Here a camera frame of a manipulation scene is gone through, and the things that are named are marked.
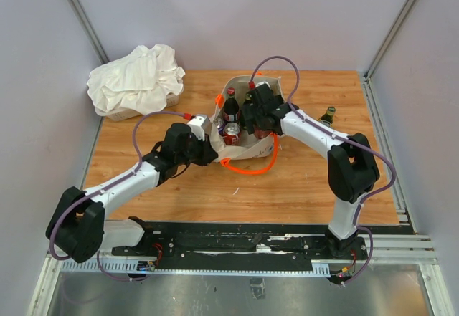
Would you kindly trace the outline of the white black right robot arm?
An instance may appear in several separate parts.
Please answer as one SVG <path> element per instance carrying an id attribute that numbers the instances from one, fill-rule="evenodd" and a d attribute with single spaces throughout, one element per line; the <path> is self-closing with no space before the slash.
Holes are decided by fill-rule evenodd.
<path id="1" fill-rule="evenodd" d="M 265 131 L 295 138 L 326 159 L 328 185 L 336 201 L 325 250 L 334 259 L 344 257 L 356 238 L 354 217 L 359 202 L 379 180 L 366 136 L 350 136 L 326 127 L 275 95 L 267 82 L 250 82 L 247 96 L 250 101 L 241 106 L 241 114 L 249 134 Z"/>

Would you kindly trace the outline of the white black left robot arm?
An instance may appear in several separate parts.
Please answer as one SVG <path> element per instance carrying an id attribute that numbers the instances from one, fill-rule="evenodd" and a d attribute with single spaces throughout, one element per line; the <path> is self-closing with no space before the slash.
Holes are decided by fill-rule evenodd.
<path id="1" fill-rule="evenodd" d="M 180 166 L 207 166 L 217 158 L 206 133 L 209 118 L 196 115 L 174 123 L 134 167 L 88 190 L 70 187 L 61 195 L 47 226 L 49 252 L 57 260 L 82 263 L 101 247 L 104 223 L 134 197 L 181 175 Z"/>

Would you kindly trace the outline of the white canvas tote bag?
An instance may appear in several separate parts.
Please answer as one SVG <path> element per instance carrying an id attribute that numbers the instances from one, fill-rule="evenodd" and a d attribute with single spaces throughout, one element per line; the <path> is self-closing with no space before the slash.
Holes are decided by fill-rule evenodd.
<path id="1" fill-rule="evenodd" d="M 233 87 L 236 92 L 236 101 L 239 105 L 242 104 L 246 92 L 249 91 L 250 76 L 233 77 L 223 88 L 223 91 L 217 96 L 222 98 L 222 101 L 216 101 L 216 108 L 213 116 L 211 116 L 211 129 L 209 131 L 209 139 L 212 148 L 217 153 L 218 157 L 214 162 L 220 162 L 222 159 L 229 158 L 233 160 L 246 160 L 252 158 L 262 158 L 270 155 L 273 151 L 274 140 L 268 136 L 263 139 L 256 138 L 253 134 L 248 134 L 246 130 L 242 130 L 238 145 L 227 145 L 223 137 L 219 134 L 217 125 L 214 122 L 217 118 L 223 118 L 223 102 L 227 98 L 227 89 Z"/>

